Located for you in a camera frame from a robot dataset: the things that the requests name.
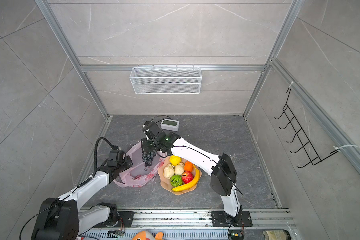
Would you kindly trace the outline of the black fake grapes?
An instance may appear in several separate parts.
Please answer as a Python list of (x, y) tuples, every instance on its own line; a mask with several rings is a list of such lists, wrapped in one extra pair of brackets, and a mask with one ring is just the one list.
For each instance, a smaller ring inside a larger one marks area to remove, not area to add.
[(156, 155), (156, 151), (146, 152), (142, 154), (142, 161), (144, 162), (146, 168), (153, 165), (153, 160)]

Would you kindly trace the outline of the pink plastic shopping bag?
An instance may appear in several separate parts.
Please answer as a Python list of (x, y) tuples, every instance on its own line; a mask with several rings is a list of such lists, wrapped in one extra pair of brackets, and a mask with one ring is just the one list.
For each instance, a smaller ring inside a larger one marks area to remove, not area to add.
[(149, 181), (153, 181), (159, 168), (163, 166), (165, 158), (155, 156), (152, 166), (145, 167), (142, 154), (141, 142), (132, 146), (127, 155), (131, 158), (133, 166), (121, 172), (118, 179), (113, 180), (113, 183), (121, 188), (141, 188)]

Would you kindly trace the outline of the yellow fake lemon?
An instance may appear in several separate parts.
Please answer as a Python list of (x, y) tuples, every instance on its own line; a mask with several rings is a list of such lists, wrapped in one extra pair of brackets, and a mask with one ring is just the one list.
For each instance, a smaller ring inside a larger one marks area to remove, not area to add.
[(175, 167), (182, 162), (182, 158), (172, 155), (169, 158), (169, 162), (173, 167)]

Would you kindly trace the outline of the beige fake fruit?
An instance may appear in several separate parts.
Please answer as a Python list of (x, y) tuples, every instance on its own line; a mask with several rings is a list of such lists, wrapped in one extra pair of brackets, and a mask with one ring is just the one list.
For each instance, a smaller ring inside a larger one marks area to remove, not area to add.
[(168, 164), (163, 170), (164, 178), (170, 180), (175, 175), (175, 168), (172, 164)]

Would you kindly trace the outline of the orange fake orange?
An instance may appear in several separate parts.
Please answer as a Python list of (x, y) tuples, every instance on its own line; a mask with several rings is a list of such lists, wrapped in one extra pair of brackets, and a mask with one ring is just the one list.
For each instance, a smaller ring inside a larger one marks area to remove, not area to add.
[(184, 165), (184, 170), (191, 173), (193, 171), (193, 169), (194, 169), (193, 164), (189, 161), (186, 161), (185, 165)]

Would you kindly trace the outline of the pink wavy plate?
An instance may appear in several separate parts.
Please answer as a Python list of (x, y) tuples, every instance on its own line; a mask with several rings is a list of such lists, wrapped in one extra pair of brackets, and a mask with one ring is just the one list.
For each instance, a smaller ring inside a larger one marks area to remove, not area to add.
[[(171, 183), (170, 183), (170, 180), (164, 178), (164, 176), (163, 176), (163, 170), (164, 170), (164, 168), (165, 168), (168, 164), (170, 164), (169, 158), (170, 158), (170, 157), (167, 157), (167, 158), (165, 159), (164, 165), (163, 165), (162, 167), (160, 167), (160, 168), (159, 168), (159, 171), (158, 171), (159, 177), (160, 177), (160, 180), (161, 180), (161, 187), (162, 187), (163, 189), (171, 192), (172, 194), (175, 194), (175, 195), (182, 195), (182, 194), (184, 194), (184, 193), (187, 193), (187, 192), (190, 192), (190, 191), (195, 190), (198, 183), (197, 183), (194, 187), (192, 187), (192, 188), (190, 188), (190, 189), (188, 189), (188, 190), (182, 191), (182, 192), (173, 192), (173, 191), (172, 191), (172, 188), (173, 188), (173, 187), (172, 187), (172, 185), (171, 185)], [(192, 174), (195, 176), (195, 168), (193, 169)]]

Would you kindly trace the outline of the green fake apple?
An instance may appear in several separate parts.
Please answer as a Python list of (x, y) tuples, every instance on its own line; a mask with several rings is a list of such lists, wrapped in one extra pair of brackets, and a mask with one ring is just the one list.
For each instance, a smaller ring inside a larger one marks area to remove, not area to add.
[(183, 185), (183, 180), (181, 175), (173, 175), (170, 179), (170, 183), (173, 188)]

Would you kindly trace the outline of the red fake fruit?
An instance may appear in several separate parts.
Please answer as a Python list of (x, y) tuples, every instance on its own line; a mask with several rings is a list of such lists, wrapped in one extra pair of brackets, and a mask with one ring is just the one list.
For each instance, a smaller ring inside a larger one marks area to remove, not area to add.
[(183, 184), (188, 184), (194, 179), (194, 175), (190, 171), (184, 171), (181, 175)]

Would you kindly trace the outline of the yellow fake banana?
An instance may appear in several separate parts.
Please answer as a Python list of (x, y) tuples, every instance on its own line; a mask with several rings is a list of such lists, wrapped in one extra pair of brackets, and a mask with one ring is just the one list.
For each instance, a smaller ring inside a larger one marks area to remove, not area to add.
[(196, 166), (194, 166), (194, 168), (195, 168), (194, 178), (189, 183), (172, 188), (173, 192), (182, 192), (182, 191), (188, 190), (188, 189), (194, 187), (199, 182), (199, 179), (201, 176), (200, 170)]

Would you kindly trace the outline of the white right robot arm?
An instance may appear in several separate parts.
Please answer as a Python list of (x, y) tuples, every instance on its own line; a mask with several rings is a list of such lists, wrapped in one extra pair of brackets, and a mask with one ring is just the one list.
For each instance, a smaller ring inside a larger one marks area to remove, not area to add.
[(161, 173), (170, 192), (181, 195), (193, 190), (205, 171), (211, 177), (211, 188), (221, 196), (224, 210), (221, 222), (230, 226), (242, 224), (243, 209), (237, 194), (237, 171), (229, 155), (208, 153), (188, 143), (176, 133), (165, 133), (154, 121), (146, 121), (142, 128), (146, 137), (141, 140), (143, 160), (154, 154), (167, 158), (169, 164)]

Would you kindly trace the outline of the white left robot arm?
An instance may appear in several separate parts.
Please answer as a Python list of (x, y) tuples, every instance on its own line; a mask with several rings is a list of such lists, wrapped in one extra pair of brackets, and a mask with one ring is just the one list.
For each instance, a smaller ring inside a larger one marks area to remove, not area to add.
[[(111, 151), (109, 158), (99, 166), (96, 152), (100, 141), (106, 142)], [(36, 221), (32, 240), (74, 240), (97, 224), (106, 223), (113, 227), (118, 223), (115, 204), (100, 203), (90, 210), (79, 212), (91, 197), (132, 166), (132, 160), (125, 151), (104, 137), (96, 140), (94, 151), (92, 174), (67, 193), (44, 200), (39, 212), (31, 217)]]

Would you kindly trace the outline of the white digital clock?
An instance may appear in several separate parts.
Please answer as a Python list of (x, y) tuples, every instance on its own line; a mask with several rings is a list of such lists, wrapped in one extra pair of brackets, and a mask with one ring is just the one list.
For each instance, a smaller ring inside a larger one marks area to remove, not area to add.
[(160, 126), (162, 130), (177, 132), (180, 128), (180, 122), (172, 119), (164, 119), (161, 121)]

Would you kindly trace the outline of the orange plush toy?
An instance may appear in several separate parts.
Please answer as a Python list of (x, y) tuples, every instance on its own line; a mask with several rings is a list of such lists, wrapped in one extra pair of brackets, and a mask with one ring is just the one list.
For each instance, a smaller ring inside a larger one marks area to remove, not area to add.
[(141, 231), (139, 233), (137, 233), (132, 240), (163, 240), (164, 237), (164, 233), (163, 232), (159, 232), (157, 233), (155, 236), (153, 236), (150, 232), (148, 231)]

